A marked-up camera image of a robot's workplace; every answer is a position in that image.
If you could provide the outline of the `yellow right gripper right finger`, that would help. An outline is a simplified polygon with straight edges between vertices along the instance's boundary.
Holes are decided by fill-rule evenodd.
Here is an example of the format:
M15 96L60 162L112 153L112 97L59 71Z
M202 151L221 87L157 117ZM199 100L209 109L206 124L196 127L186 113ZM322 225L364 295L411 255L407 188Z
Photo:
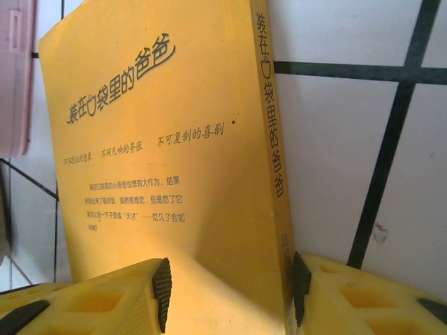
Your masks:
M445 334L446 302L318 255L293 258L299 334Z

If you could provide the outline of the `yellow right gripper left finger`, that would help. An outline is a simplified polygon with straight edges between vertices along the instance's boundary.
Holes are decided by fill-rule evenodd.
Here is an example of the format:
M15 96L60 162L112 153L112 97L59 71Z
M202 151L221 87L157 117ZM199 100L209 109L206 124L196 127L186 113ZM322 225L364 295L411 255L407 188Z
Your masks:
M1 293L2 334L164 334L172 294L168 258L78 283Z

